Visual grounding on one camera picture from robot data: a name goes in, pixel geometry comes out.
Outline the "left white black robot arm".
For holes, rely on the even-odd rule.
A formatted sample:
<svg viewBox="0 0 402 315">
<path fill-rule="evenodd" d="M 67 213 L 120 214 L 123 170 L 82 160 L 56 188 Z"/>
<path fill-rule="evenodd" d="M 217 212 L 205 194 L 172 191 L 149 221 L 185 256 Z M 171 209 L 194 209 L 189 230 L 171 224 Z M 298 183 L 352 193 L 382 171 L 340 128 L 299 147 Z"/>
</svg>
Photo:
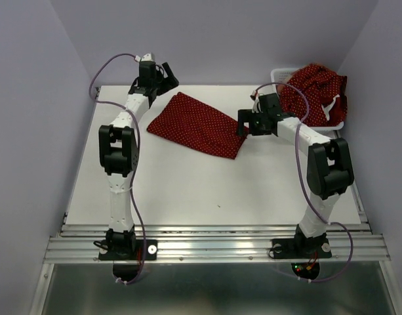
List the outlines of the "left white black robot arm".
<svg viewBox="0 0 402 315">
<path fill-rule="evenodd" d="M 135 56 L 138 77 L 132 82 L 119 114 L 98 130 L 100 165 L 110 190 L 110 222 L 106 236 L 94 244 L 101 261 L 136 261 L 144 253 L 135 234 L 132 185 L 140 154 L 139 121 L 155 99 L 179 85 L 169 65 L 158 64 L 151 53 Z"/>
</svg>

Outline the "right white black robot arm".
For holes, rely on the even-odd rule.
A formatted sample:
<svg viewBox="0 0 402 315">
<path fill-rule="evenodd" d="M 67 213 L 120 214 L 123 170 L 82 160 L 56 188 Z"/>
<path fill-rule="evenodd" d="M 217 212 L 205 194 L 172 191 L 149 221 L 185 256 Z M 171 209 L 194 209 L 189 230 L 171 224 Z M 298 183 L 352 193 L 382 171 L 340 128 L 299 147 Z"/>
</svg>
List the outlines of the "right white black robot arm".
<svg viewBox="0 0 402 315">
<path fill-rule="evenodd" d="M 329 138 L 308 127 L 294 114 L 282 111 L 275 93 L 251 96 L 252 109 L 237 113 L 238 135 L 275 135 L 294 146 L 295 156 L 307 158 L 306 176 L 300 186 L 308 204 L 291 238 L 273 239 L 273 259 L 308 259 L 332 256 L 327 239 L 329 217 L 340 196 L 354 182 L 348 143 Z"/>
</svg>

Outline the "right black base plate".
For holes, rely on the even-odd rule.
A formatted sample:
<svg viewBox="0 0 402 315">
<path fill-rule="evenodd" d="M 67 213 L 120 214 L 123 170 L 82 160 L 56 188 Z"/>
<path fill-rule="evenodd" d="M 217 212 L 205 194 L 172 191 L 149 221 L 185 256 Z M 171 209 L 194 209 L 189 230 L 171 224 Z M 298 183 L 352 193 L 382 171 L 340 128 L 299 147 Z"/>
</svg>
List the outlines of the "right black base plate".
<svg viewBox="0 0 402 315">
<path fill-rule="evenodd" d="M 331 248 L 327 239 L 323 241 L 306 241 L 298 243 L 293 238 L 272 239 L 268 256 L 276 260 L 302 260 L 314 258 L 329 259 L 332 257 Z"/>
</svg>

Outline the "aluminium rail frame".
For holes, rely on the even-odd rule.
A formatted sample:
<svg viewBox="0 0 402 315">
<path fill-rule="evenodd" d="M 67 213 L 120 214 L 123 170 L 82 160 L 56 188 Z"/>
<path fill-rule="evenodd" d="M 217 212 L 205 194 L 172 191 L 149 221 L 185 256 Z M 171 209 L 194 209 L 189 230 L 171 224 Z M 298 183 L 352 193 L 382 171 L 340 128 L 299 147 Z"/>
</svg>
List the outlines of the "aluminium rail frame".
<svg viewBox="0 0 402 315">
<path fill-rule="evenodd" d="M 157 241 L 157 258 L 131 285 L 117 283 L 113 261 L 94 241 L 107 227 L 69 212 L 49 239 L 32 314 L 402 314 L 402 293 L 384 237 L 372 231 L 351 188 L 328 229 L 332 256 L 316 283 L 298 280 L 290 260 L 269 256 L 292 224 L 147 224 L 137 236 Z"/>
</svg>

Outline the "red white plaid skirt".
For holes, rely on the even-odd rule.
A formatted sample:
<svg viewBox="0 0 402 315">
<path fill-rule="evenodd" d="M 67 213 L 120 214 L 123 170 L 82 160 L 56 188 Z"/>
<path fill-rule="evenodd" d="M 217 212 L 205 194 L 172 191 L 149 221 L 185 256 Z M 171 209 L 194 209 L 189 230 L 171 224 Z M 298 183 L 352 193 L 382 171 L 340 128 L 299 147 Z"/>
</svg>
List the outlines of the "red white plaid skirt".
<svg viewBox="0 0 402 315">
<path fill-rule="evenodd" d="M 305 66 L 275 68 L 271 71 L 270 77 L 272 81 L 277 82 L 275 90 L 278 94 L 282 91 L 282 88 L 285 87 L 284 83 L 287 83 L 293 74 L 302 68 L 305 68 Z"/>
</svg>

